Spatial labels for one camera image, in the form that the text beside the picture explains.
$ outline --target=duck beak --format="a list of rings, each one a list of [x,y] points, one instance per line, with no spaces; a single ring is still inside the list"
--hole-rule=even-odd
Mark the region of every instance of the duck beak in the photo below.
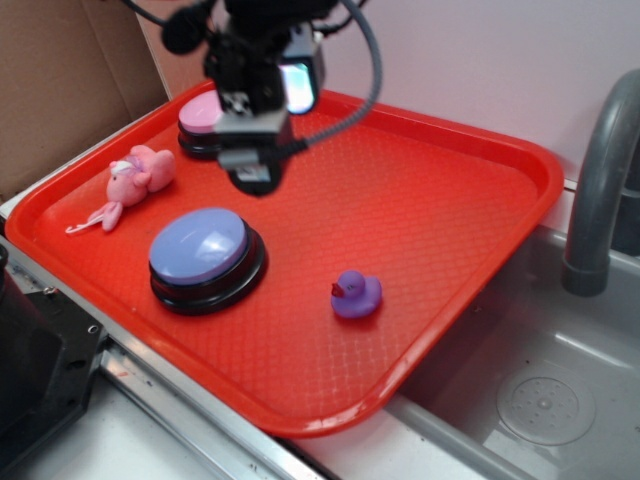
[[[334,283],[331,285],[331,295],[334,297],[344,297],[344,289],[337,283]]]

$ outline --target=gray sink basin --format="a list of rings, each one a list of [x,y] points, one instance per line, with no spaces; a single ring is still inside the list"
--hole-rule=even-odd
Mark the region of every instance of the gray sink basin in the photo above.
[[[575,297],[564,240],[536,230],[400,393],[413,428],[443,420],[468,452],[516,467],[505,478],[637,479],[640,262],[612,254],[606,292]]]

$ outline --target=sink drain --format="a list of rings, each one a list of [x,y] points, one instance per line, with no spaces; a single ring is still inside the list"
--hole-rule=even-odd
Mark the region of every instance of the sink drain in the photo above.
[[[507,377],[498,390],[498,413],[516,435],[539,445],[573,442],[591,427],[593,395],[570,372],[532,365]]]

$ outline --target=purple button top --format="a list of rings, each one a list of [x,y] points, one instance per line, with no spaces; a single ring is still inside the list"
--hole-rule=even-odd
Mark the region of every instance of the purple button top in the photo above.
[[[205,208],[183,215],[155,238],[151,266],[165,282],[195,285],[231,268],[247,247],[242,219],[224,208]]]
[[[216,92],[201,93],[180,109],[178,118],[185,130],[191,133],[211,133],[222,115]]]

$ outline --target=plastic tray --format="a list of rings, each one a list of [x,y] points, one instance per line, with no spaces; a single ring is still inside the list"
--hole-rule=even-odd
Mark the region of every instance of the plastic tray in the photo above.
[[[363,123],[294,158],[264,198],[236,190],[215,162],[177,143],[180,107],[200,85],[54,176],[10,215],[15,245],[265,431],[330,433],[384,405],[559,196],[555,158],[527,142],[378,106]],[[326,93],[294,118],[297,135],[359,100]],[[105,201],[108,164],[144,143],[176,153],[174,184],[125,209],[116,229],[69,236]],[[194,209],[221,206],[263,237],[258,288],[222,312],[184,317],[149,286],[157,233]],[[383,304],[342,320],[331,284],[376,275]]]

